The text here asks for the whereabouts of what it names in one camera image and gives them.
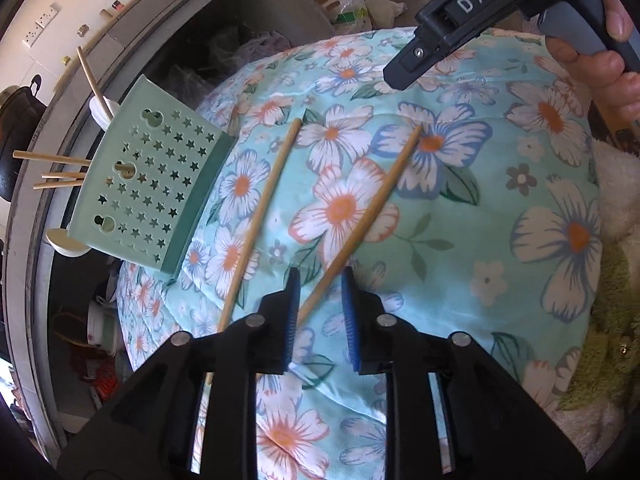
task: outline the electrical outlet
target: electrical outlet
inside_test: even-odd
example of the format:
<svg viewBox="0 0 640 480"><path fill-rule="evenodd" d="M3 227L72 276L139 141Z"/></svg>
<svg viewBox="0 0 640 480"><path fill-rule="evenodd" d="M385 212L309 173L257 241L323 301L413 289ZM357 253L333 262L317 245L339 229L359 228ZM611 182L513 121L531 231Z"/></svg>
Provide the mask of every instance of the electrical outlet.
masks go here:
<svg viewBox="0 0 640 480"><path fill-rule="evenodd" d="M43 12L42 15L36 20L36 23L42 28L47 28L47 25L51 23L51 20L53 20L53 18L55 18L57 14L57 9L49 7L49 9L45 10L45 12Z"/></svg>
<svg viewBox="0 0 640 480"><path fill-rule="evenodd" d="M25 37L22 38L22 42L26 46L31 48L36 40L40 37L40 34L42 34L43 30L44 29L40 25L38 25L37 23L33 23L33 26L27 31Z"/></svg>

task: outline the white wall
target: white wall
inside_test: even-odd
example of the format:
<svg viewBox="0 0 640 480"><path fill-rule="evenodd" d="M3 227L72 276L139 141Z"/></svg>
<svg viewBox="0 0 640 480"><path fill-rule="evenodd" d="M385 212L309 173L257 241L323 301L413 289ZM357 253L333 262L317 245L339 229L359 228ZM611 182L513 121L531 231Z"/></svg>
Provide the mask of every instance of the white wall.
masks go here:
<svg viewBox="0 0 640 480"><path fill-rule="evenodd" d="M93 33L107 21L100 16L101 9L111 9L114 0L25 0L11 25L0 41L0 90L10 85L27 85L34 75L42 76L42 88L38 98L48 104L53 89L66 66L65 56L75 57L76 47L84 46ZM120 0L127 4L130 0ZM29 49L22 38L34 21L50 5L60 13L53 19L38 41ZM87 24L89 33L80 38L81 25Z"/></svg>

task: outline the chopstick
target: chopstick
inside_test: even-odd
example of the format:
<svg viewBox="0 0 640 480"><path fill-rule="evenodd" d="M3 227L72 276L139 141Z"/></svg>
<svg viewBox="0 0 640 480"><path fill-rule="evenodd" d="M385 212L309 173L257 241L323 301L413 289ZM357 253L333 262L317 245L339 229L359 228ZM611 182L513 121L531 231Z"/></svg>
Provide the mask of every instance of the chopstick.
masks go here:
<svg viewBox="0 0 640 480"><path fill-rule="evenodd" d="M90 166L91 161L88 158L75 158L65 155L48 155L47 153L22 152L14 151L14 158L23 158L24 160L39 160L41 162L58 162L60 164L73 164L75 166Z"/></svg>
<svg viewBox="0 0 640 480"><path fill-rule="evenodd" d="M316 286L314 290L311 292L308 298L306 298L305 303L302 304L298 312L298 326L305 322L306 318L311 314L313 309L316 307L318 301L324 296L327 288L333 280L340 274L340 272L344 269L349 257L356 251L359 245L364 240L364 237L371 229L373 222L376 221L378 215L382 211L386 200L391 195L391 192L396 187L402 172L404 171L404 167L406 166L409 157L413 153L415 147L418 144L418 140L420 139L420 134L422 133L422 127L416 126L412 131L407 143L404 148L396 158L391 170L386 174L385 179L382 182L382 186L376 192L376 194L371 199L369 206L364 211L364 215L357 223L354 230L351 232L344 245L338 252L337 256L329 265L329 268L326 270L322 278Z"/></svg>
<svg viewBox="0 0 640 480"><path fill-rule="evenodd" d="M80 180L59 180L57 182L40 182L33 184L33 189L53 189L55 187L75 187L82 186L84 179Z"/></svg>
<svg viewBox="0 0 640 480"><path fill-rule="evenodd" d="M55 171L51 171L49 173L43 173L43 178L79 178L83 179L86 176L86 173L80 173L75 171L61 171L56 173Z"/></svg>
<svg viewBox="0 0 640 480"><path fill-rule="evenodd" d="M267 182L264 185L264 191L262 192L262 196L260 197L260 202L258 202L258 207L255 209L254 217L251 220L249 231L247 232L244 239L242 253L240 254L238 264L236 265L234 276L231 279L229 291L226 294L225 304L222 308L222 314L220 314L220 320L218 321L217 332L222 332L228 326L229 321L231 320L231 314L233 313L234 305L236 303L236 296L238 295L238 290L242 285L242 279L244 278L246 266L248 265L249 259L251 258L251 253L254 251L255 241L257 240L258 234L260 234L260 228L262 227L264 216L267 213L269 202L271 201L273 192L275 191L280 175L282 174L284 164L287 161L289 152L293 147L293 143L295 142L296 136L298 135L301 127L302 120L298 118L294 119L294 121L291 123L291 126L289 127L287 137L285 137L284 142L280 147L278 156L273 163L271 172L267 177ZM212 380L213 372L208 372L205 377L205 383L211 384Z"/></svg>
<svg viewBox="0 0 640 480"><path fill-rule="evenodd" d="M82 68L84 69L84 75L89 82L89 86L98 99L102 110L104 111L105 115L107 115L108 120L113 121L113 114L111 113L111 109L107 106L107 101L104 100L104 95L102 95L100 88L98 88L98 83L95 80L94 73L91 72L91 67L89 67L89 62L86 60L81 47L78 47L78 59L80 60Z"/></svg>

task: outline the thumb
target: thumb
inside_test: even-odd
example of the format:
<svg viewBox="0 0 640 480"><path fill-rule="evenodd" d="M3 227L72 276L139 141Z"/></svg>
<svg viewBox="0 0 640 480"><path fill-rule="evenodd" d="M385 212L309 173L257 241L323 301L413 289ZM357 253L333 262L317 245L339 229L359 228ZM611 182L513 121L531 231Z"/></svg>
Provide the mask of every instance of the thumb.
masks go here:
<svg viewBox="0 0 640 480"><path fill-rule="evenodd" d="M607 32L616 41L628 41L634 31L634 22L620 0L603 0L607 17Z"/></svg>

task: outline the finger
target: finger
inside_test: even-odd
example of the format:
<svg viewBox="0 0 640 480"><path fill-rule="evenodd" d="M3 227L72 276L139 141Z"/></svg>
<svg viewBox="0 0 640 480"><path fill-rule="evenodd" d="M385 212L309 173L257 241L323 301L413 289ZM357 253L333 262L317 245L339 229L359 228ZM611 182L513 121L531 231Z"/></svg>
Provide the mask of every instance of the finger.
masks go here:
<svg viewBox="0 0 640 480"><path fill-rule="evenodd" d="M603 0L607 16L607 32L616 41L629 41L634 31L634 22L620 0Z"/></svg>
<svg viewBox="0 0 640 480"><path fill-rule="evenodd" d="M560 63L573 63L578 59L579 54L565 40L545 36L546 49L556 61Z"/></svg>
<svg viewBox="0 0 640 480"><path fill-rule="evenodd" d="M625 62L617 52L599 52L595 56L578 56L566 68L574 79L591 88L612 85L625 71Z"/></svg>
<svg viewBox="0 0 640 480"><path fill-rule="evenodd" d="M593 98L613 107L640 104L640 75L636 73L623 74L612 85L595 89Z"/></svg>
<svg viewBox="0 0 640 480"><path fill-rule="evenodd" d="M640 103L633 103L618 109L620 116L630 123L640 121Z"/></svg>

